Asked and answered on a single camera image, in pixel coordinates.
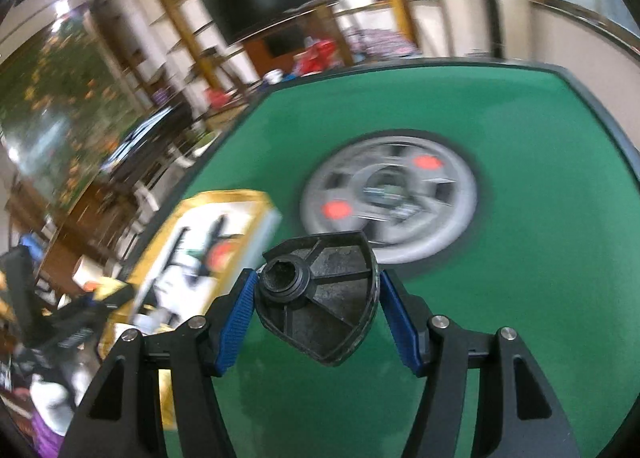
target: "metal screw head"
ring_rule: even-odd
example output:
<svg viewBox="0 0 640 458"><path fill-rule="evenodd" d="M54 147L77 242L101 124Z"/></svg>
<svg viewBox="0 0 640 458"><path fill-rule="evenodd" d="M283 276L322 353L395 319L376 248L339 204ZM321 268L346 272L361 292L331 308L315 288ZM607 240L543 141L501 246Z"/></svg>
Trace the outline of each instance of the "metal screw head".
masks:
<svg viewBox="0 0 640 458"><path fill-rule="evenodd" d="M136 330L135 328L129 328L127 330L124 330L124 332L122 332L122 335L120 337L122 338L123 341L126 341L126 342L132 341L133 339L138 337L138 330Z"/></svg>
<svg viewBox="0 0 640 458"><path fill-rule="evenodd" d="M188 320L187 324L189 325L189 328L197 329L205 326L207 324L207 320L204 319L203 315L197 315L196 317L192 317Z"/></svg>
<svg viewBox="0 0 640 458"><path fill-rule="evenodd" d="M431 324L436 328L446 328L449 326L449 318L444 315L434 315L431 318Z"/></svg>
<svg viewBox="0 0 640 458"><path fill-rule="evenodd" d="M516 332L516 330L514 330L513 328L505 326L504 328L500 329L500 335L508 341L513 341L518 336L518 332Z"/></svg>

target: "red object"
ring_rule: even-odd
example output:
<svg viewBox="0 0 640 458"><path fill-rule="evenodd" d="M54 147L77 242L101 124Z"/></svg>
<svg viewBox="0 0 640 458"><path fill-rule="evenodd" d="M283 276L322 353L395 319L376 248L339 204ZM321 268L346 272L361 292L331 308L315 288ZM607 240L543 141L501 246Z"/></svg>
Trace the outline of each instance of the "red object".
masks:
<svg viewBox="0 0 640 458"><path fill-rule="evenodd" d="M222 272L238 248L238 240L224 240L215 245L207 255L207 266L215 273Z"/></svg>
<svg viewBox="0 0 640 458"><path fill-rule="evenodd" d="M349 202L344 200L331 200L322 206L322 214L329 220L340 220L350 216L353 212Z"/></svg>
<svg viewBox="0 0 640 458"><path fill-rule="evenodd" d="M337 50L333 40L320 40L315 42L300 59L300 76L306 76L313 72L323 72L332 66L332 57Z"/></svg>
<svg viewBox="0 0 640 458"><path fill-rule="evenodd" d="M431 155L418 155L414 159L414 164L420 169L430 169L431 171L442 167L442 161Z"/></svg>
<svg viewBox="0 0 640 458"><path fill-rule="evenodd" d="M215 108L216 110L219 110L224 105L229 104L229 102L231 101L231 96L227 95L225 92L222 92L222 90L213 90L212 88L207 88L204 91L204 95L207 97L207 101L209 101L211 107Z"/></svg>

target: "hole in plastic part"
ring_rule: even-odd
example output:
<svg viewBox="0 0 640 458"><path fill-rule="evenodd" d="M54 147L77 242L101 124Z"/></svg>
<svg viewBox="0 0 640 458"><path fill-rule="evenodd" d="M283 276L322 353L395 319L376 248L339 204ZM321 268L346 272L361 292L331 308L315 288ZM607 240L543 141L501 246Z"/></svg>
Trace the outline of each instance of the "hole in plastic part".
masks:
<svg viewBox="0 0 640 458"><path fill-rule="evenodd" d="M265 284L273 292L286 291L296 279L296 266L290 261L276 261L266 273Z"/></svg>
<svg viewBox="0 0 640 458"><path fill-rule="evenodd" d="M104 381L94 405L91 407L89 417L97 420L119 420L122 414L123 386L124 362L118 359L114 362L111 372Z"/></svg>
<svg viewBox="0 0 640 458"><path fill-rule="evenodd" d="M353 212L350 204L344 200L331 200L322 206L322 214L329 220L339 220L350 216Z"/></svg>
<svg viewBox="0 0 640 458"><path fill-rule="evenodd" d="M516 379L518 418L521 420L549 418L551 408L527 363L522 359L515 359L513 368Z"/></svg>
<svg viewBox="0 0 640 458"><path fill-rule="evenodd" d="M432 155L418 155L414 159L414 164L420 169L434 170L440 169L442 167L442 161L437 157L433 157Z"/></svg>

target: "black frame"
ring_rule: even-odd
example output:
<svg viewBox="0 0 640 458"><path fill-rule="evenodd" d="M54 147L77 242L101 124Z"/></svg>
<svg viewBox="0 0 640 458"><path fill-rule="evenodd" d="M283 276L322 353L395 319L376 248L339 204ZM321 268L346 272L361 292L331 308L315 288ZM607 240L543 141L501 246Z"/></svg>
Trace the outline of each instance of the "black frame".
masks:
<svg viewBox="0 0 640 458"><path fill-rule="evenodd" d="M6 16L6 13L10 9L11 5L16 0L0 0L0 22ZM628 9L632 13L633 17L637 22L640 22L640 0L624 0ZM434 60L433 63L416 63L416 64L401 64L400 66L444 66L446 64L463 64L462 61L457 60L449 60L449 63ZM516 68L526 68L526 66L518 66L517 63L499 63L499 62L479 62L479 64L484 66L495 66L495 65L504 65L507 64L509 66L514 66ZM369 68L368 71L374 70L388 70L389 66L378 66ZM609 134L616 147L621 152L624 157L626 163L628 164L630 170L633 174L636 175L636 180L638 182L640 188L640 155L638 151L635 149L633 144L628 140L626 135L623 133L620 126L617 124L615 119L610 116L609 112L601 105L601 103L594 98L594 96L580 83L578 82L568 71L555 66L550 65L531 65L528 67L529 69L534 70L544 70L547 72L552 72L557 76L561 77L569 86L578 94L578 96L585 101L588 106L592 109L596 117L601 122L602 126ZM305 82L313 82L315 80L321 80L325 77L338 77L339 75L348 75L348 74L357 74L360 72L366 72L367 70L359 70L352 69L351 71L345 71L345 74L328 74L320 77L310 77ZM280 88L288 88L291 84L282 85ZM193 178L199 172L204 165L206 165L210 159L213 157L217 149L224 143L226 138L233 134L236 128L241 125L242 121L251 114L254 109L260 105L263 99L267 98L271 92L279 90L280 88L272 89L266 95L262 96L259 100L254 102L254 104L242 114L234 127L225 132L216 142L204 153L201 160L198 161L192 168L191 171L185 176L183 181L181 181L178 186L174 189L174 191L167 197L167 200L161 207L161 209L154 215L152 222L149 224L148 228L145 230L144 235L140 239L140 243L136 245L136 249L133 251L132 255L127 258L127 263L123 268L123 271L120 273L120 276L128 275L132 269L132 265L135 261L137 261L142 255L142 250L140 247L144 245L148 245L152 236L158 231L159 226L162 224L168 213L172 210L172 208L180 201L180 197L184 194L184 191L187 189L188 185L193 181ZM17 445L15 443L14 438L18 438ZM31 457L34 456L34 452L30 447L25 447L22 442L22 435L20 431L15 427L12 423L11 419L8 417L6 410L0 409L0 443L3 444L1 447L5 454L8 456L16 455L21 457ZM640 395L630 410L628 416L625 421L612 437L612 440L605 447L605 449L599 454L600 458L612 458L614 456L634 456L637 454L637 450L640 448Z"/></svg>
<svg viewBox="0 0 640 458"><path fill-rule="evenodd" d="M292 239L274 251L310 246L314 258L323 248L350 245L354 235L370 251L358 231ZM265 301L262 293L271 290L265 278L268 268L282 260L274 251L264 254L269 263L261 276L243 270L230 293L217 298L204 316L148 337L136 329L124 332L87 389L60 456L84 458L99 448L118 458L166 458L158 370L171 369L184 457L236 458L210 378L222 377L234 364L254 308ZM293 263L298 270L308 265L300 258L299 263L302 266ZM423 298L410 295L392 271L382 272L378 281L376 270L374 264L366 273L373 288L380 287L380 305L401 361L415 377L427 377L402 458L455 455L466 372L472 368L480 370L473 458L579 457L558 398L513 328L503 327L495 334L465 330L447 317L434 316ZM377 304L377 295L373 302ZM236 317L237 305L242 315ZM269 321L257 310L264 327L270 329ZM233 327L233 342L228 338L229 326ZM350 336L347 340L353 344ZM287 342L306 353L293 340Z"/></svg>
<svg viewBox="0 0 640 458"><path fill-rule="evenodd" d="M604 108L603 104L588 90L588 88L578 81L565 68L557 65L546 63L523 63L518 61L501 61L501 60L475 60L474 58L441 58L434 60L404 60L390 61L385 63L377 63L366 66L356 66L352 68L341 68L309 76L305 78L294 79L291 81L279 83L269 87L260 96L254 99L250 106L242 112L235 124L220 135L215 142L203 153L198 161L191 166L185 176L172 189L171 193L166 197L165 202L149 221L145 231L140 235L139 241L132 249L127 257L123 267L118 275L118 279L125 280L128 278L138 260L142 256L144 250L158 232L164 221L171 214L172 210L178 205L187 188L195 179L196 175L209 164L220 147L226 140L232 136L236 130L242 125L247 117L249 117L266 99L273 93L280 90L286 90L294 86L302 84L310 84L336 77L355 76L357 74L367 74L369 72L380 72L383 70L396 70L399 68L422 68L430 66L486 66L495 68L514 68L520 70L534 70L537 72L548 72L562 79L569 88L583 101L598 119L602 128L605 130L611 141L614 143L623 160L626 162L631 173L636 178L636 185L640 193L640 152L631 143L625 132L622 130L618 122ZM607 446L598 454L598 458L614 458L624 456L632 450L638 449L640 443L640 394L636 399L632 409L626 416L618 431L613 435Z"/></svg>

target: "wooden furniture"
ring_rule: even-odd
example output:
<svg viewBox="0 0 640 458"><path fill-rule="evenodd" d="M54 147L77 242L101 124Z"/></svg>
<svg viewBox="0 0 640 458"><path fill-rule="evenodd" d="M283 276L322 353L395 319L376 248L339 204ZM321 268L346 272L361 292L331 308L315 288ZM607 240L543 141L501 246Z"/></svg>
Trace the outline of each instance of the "wooden furniture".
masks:
<svg viewBox="0 0 640 458"><path fill-rule="evenodd" d="M290 72L293 68L294 56L303 52L289 52L279 58L272 58L263 44L263 39L277 31L282 31L293 25L298 25L303 29L305 35L311 37L329 36L338 46L338 53L345 66L353 66L353 56L347 41L336 21L337 14L334 7L343 0L313 0L303 6L293 9L291 12L283 14L278 20L245 36L239 43L244 45L246 53L254 63L256 72L264 76L268 71L280 68L285 72Z"/></svg>
<svg viewBox="0 0 640 458"><path fill-rule="evenodd" d="M42 231L47 204L27 181L17 182L5 207L12 228L21 233ZM100 264L117 258L116 245L137 216L133 195L115 193L104 184L90 183L76 203L64 213L50 211L57 227L44 254L38 275L58 294L72 297L82 290L72 276L78 259L87 255Z"/></svg>

